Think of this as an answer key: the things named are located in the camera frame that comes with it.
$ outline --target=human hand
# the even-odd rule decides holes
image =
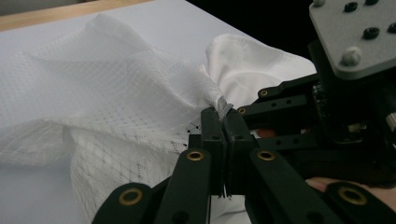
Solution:
[[[259,129],[257,130],[257,135],[261,138],[274,137],[276,136],[275,130],[272,129]],[[339,182],[342,180],[339,179],[331,179],[327,177],[313,177],[306,179],[305,182],[312,188],[317,189],[321,192],[324,192],[327,186],[334,182]],[[363,184],[359,184],[356,182],[348,181],[349,183],[358,185],[361,188],[366,189],[371,194],[373,194],[376,198],[378,198],[382,203],[386,204],[390,207],[394,212],[396,212],[396,188],[393,189],[381,189],[381,188],[371,188]]]

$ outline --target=white mesh fabric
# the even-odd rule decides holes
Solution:
[[[200,112],[226,105],[204,69],[99,15],[0,68],[0,161],[46,164],[74,152],[72,185],[90,223],[121,184],[174,168]]]

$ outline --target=dark background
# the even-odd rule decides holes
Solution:
[[[310,59],[312,0],[187,0],[262,43]]]

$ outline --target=silver mounting plate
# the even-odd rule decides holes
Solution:
[[[354,80],[396,66],[395,0],[314,0],[309,13],[337,77]]]

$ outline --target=white fabric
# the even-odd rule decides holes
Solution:
[[[15,55],[0,66],[0,162],[45,165],[71,153],[90,223],[116,187],[172,174],[202,109],[250,104],[260,88],[315,72],[306,59],[235,35],[216,38],[207,57],[208,73],[105,15]],[[213,223],[248,223],[238,213],[243,197],[229,201],[214,200]]]

